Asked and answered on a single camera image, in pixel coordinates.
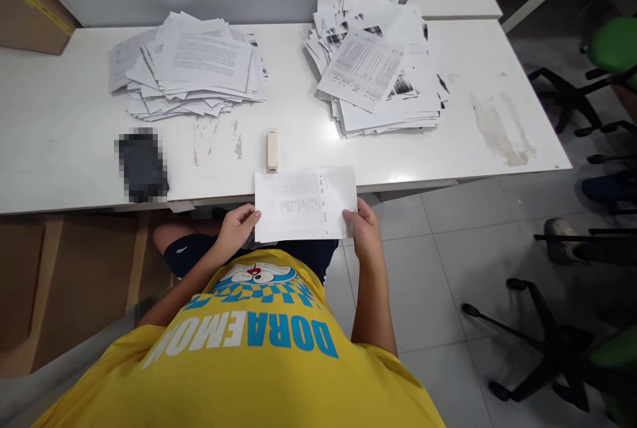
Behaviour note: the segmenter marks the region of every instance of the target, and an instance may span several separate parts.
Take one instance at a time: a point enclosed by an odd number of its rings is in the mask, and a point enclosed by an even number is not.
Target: doraemon graphic
[[[215,284],[213,291],[221,290],[233,283],[263,285],[286,282],[296,276],[297,272],[291,267],[279,267],[263,262],[252,265],[237,264]]]

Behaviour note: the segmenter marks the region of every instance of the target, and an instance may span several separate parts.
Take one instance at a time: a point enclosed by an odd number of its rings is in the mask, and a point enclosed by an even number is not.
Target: yellow tape
[[[73,30],[71,29],[71,27],[69,27],[66,23],[60,20],[58,16],[55,15],[51,10],[46,8],[41,1],[39,0],[22,0],[22,1],[26,3],[29,7],[40,11],[40,13],[42,13],[46,18],[48,18],[55,25],[57,25],[60,30],[62,30],[68,36],[71,36],[71,34],[73,33]]]

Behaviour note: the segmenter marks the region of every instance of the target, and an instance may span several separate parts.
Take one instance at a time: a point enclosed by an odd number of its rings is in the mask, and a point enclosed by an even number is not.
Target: yellow t-shirt
[[[166,328],[116,340],[35,426],[444,427],[396,357],[352,344],[316,275],[257,250]]]

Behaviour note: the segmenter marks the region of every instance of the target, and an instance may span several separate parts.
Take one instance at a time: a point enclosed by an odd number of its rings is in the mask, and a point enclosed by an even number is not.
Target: knee
[[[193,227],[186,222],[164,222],[153,231],[153,242],[157,249],[164,253],[168,246],[176,240],[195,233]]]

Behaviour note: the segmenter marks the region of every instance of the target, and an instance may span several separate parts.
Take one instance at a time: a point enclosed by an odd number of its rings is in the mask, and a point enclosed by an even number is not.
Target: dark blue shorts
[[[204,256],[217,240],[217,236],[206,234],[191,234],[176,240],[164,252],[164,259],[171,271],[179,277],[184,277],[190,269]],[[300,260],[314,272],[321,283],[325,281],[325,272],[332,261],[332,255],[338,247],[338,240],[303,240],[281,241],[276,246],[264,249],[280,249],[295,259]],[[252,250],[239,249],[224,265],[249,254]]]

